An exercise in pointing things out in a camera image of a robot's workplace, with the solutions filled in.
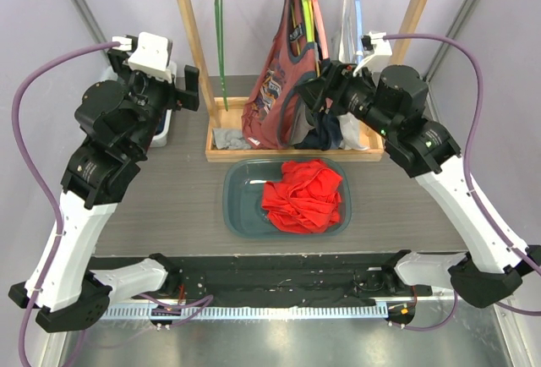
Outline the green plastic hanger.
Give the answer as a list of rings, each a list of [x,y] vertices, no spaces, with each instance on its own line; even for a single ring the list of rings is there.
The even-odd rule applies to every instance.
[[[216,50],[219,68],[221,95],[225,110],[228,111],[227,83],[225,74],[224,26],[223,26],[223,0],[214,0],[214,16],[216,30]]]

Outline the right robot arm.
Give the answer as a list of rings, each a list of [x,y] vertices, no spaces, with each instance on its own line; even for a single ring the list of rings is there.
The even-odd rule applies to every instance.
[[[405,254],[382,273],[385,291],[399,295],[422,284],[449,288],[477,308],[498,304],[525,275],[539,271],[540,249],[518,238],[476,185],[468,148],[424,116],[428,90],[409,66],[390,65],[374,77],[367,66],[332,62],[319,77],[296,81],[264,72],[248,110],[298,98],[319,111],[329,101],[334,111],[351,113],[378,133],[389,158],[439,204],[467,246],[455,256]]]

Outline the red tank top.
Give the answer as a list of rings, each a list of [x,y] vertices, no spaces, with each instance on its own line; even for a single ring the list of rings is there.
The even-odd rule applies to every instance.
[[[261,207],[284,233],[321,234],[342,220],[343,176],[320,159],[281,165],[281,179],[267,181]]]

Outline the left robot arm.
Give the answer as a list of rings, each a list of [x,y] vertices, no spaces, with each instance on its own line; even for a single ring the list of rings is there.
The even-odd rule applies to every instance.
[[[44,331],[83,331],[125,299],[146,293],[169,299],[178,292],[180,270],[162,254],[113,270],[92,271],[89,262],[164,113],[198,109],[199,70],[186,66],[184,74],[183,90],[172,80],[125,69],[84,92],[74,117],[85,139],[68,160],[62,193],[53,201],[59,218],[35,273],[8,292],[20,308],[36,309]]]

